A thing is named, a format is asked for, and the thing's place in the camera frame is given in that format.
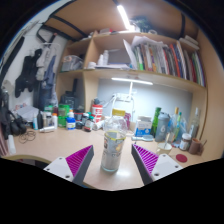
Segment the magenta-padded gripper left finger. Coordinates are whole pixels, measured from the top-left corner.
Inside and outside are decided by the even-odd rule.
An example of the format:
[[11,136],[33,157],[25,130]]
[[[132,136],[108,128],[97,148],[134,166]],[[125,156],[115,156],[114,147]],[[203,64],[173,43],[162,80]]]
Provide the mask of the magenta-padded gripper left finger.
[[44,170],[81,186],[93,156],[94,149],[90,145],[66,158],[58,157]]

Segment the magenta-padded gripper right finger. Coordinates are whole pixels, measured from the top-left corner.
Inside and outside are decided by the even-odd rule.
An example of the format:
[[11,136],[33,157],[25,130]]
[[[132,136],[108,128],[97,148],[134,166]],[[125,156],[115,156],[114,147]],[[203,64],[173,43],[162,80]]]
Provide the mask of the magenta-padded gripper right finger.
[[150,184],[182,169],[182,166],[169,155],[157,155],[136,144],[132,145],[131,153],[144,185]]

